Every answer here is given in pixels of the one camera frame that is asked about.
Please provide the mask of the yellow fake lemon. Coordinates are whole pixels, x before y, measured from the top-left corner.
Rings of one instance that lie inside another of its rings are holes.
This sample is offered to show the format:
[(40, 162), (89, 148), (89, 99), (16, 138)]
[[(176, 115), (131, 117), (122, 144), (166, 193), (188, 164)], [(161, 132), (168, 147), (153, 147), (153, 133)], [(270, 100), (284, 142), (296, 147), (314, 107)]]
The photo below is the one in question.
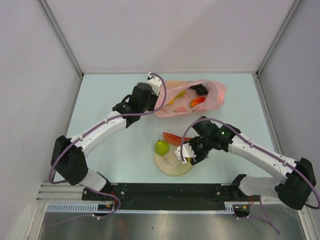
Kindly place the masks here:
[(171, 104), (173, 104), (173, 103), (174, 103), (174, 101), (175, 101), (175, 99), (172, 99), (171, 101), (169, 101), (169, 102), (167, 103), (167, 105), (171, 105)]

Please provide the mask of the round cream plate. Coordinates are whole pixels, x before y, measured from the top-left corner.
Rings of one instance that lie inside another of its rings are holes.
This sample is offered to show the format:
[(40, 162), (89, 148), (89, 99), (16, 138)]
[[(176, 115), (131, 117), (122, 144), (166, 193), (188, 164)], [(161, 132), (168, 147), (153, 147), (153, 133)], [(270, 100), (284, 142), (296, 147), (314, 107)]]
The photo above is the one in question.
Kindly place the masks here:
[(177, 146), (169, 145), (169, 152), (166, 155), (153, 154), (153, 160), (160, 172), (167, 176), (178, 177), (187, 174), (193, 169), (190, 163), (183, 164), (175, 155)]

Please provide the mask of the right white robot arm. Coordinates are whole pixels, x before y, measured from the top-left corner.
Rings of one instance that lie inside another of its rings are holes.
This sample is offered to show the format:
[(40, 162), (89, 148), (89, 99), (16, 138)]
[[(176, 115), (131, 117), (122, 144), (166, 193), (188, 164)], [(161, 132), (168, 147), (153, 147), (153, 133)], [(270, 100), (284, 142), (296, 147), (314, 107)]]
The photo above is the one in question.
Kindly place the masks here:
[(316, 177), (312, 163), (301, 158), (295, 160), (271, 151), (238, 128), (214, 118), (201, 116), (190, 125), (198, 134), (188, 141), (182, 140), (177, 154), (183, 163), (196, 165), (205, 160), (211, 150), (224, 151), (239, 156), (270, 174), (270, 177), (252, 177), (240, 174), (236, 185), (230, 188), (231, 196), (242, 201), (247, 196), (266, 196), (279, 199), (286, 206), (301, 210), (308, 207), (308, 198), (317, 193)]

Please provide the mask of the green fake pear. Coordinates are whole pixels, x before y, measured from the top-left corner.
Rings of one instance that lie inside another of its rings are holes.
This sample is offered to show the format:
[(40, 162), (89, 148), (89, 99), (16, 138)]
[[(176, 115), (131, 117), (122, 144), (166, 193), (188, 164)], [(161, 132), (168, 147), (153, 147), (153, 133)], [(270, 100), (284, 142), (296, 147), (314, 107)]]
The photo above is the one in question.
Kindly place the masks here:
[(170, 150), (169, 144), (165, 140), (157, 140), (154, 145), (154, 151), (160, 155), (166, 155)]

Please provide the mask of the red watermelon slice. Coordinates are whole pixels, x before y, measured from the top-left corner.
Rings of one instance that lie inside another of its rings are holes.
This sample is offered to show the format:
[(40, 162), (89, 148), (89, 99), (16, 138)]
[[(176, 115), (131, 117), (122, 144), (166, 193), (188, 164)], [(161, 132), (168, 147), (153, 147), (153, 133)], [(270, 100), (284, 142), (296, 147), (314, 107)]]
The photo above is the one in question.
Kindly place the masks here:
[(168, 132), (163, 132), (162, 137), (170, 145), (173, 145), (173, 146), (180, 146), (181, 145), (181, 142), (182, 142), (181, 136), (178, 136), (178, 135), (175, 135), (172, 133), (168, 133)]

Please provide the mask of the pink plastic bag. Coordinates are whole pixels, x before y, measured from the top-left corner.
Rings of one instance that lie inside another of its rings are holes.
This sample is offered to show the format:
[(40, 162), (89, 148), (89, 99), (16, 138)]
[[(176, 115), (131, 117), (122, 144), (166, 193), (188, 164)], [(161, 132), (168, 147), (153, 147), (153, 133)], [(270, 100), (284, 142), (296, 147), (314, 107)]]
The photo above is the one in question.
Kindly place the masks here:
[(225, 100), (227, 88), (217, 81), (166, 81), (166, 93), (160, 88), (155, 108), (159, 118), (176, 117), (202, 111), (218, 110)]

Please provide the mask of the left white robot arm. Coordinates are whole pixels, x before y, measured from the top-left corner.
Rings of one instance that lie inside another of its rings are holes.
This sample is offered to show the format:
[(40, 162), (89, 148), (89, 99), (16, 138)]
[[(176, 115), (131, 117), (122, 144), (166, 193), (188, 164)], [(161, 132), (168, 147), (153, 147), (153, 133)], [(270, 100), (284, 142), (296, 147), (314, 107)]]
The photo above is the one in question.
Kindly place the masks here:
[(86, 158), (107, 138), (130, 127), (141, 116), (154, 113), (161, 85), (160, 80), (139, 82), (132, 93), (115, 105), (96, 125), (71, 138), (64, 135), (58, 137), (50, 163), (52, 170), (70, 185), (82, 185), (92, 189), (98, 199), (107, 199), (111, 193), (107, 180), (88, 168)]

